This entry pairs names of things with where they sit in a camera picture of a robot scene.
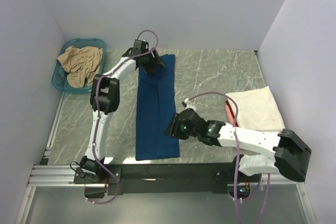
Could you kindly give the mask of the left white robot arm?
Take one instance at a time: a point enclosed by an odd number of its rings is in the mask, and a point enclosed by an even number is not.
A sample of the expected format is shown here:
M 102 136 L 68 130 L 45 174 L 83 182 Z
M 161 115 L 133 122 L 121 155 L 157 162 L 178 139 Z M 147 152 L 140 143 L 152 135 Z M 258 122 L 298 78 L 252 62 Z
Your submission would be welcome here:
M 108 175 L 103 165 L 107 132 L 120 105 L 122 81 L 138 67 L 154 73 L 163 65 L 155 47 L 150 48 L 147 41 L 136 39 L 112 69 L 94 77 L 90 95 L 92 129 L 87 150 L 79 163 L 80 170 L 76 172 L 78 177 L 87 177 L 91 182 L 99 183 Z

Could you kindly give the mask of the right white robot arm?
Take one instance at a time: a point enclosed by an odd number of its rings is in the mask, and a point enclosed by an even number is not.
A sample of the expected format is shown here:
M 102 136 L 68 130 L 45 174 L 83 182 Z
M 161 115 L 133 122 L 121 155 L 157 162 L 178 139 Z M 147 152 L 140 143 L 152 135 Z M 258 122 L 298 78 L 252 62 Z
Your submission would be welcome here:
M 174 114 L 164 134 L 179 140 L 195 137 L 205 145 L 253 152 L 241 156 L 239 163 L 231 167 L 230 175 L 238 182 L 256 174 L 280 174 L 299 183 L 306 180 L 312 150 L 290 129 L 248 130 L 221 121 L 206 121 L 193 109 L 185 109 Z

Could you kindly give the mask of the blue t-shirt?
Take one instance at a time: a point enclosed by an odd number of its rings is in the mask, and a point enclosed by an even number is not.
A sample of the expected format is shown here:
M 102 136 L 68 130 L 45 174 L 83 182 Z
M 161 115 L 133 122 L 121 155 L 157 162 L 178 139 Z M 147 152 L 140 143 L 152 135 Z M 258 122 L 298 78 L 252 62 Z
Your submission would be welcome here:
M 139 69 L 135 159 L 137 161 L 180 156 L 179 140 L 166 136 L 176 113 L 175 55 L 163 55 L 164 66 L 155 73 Z

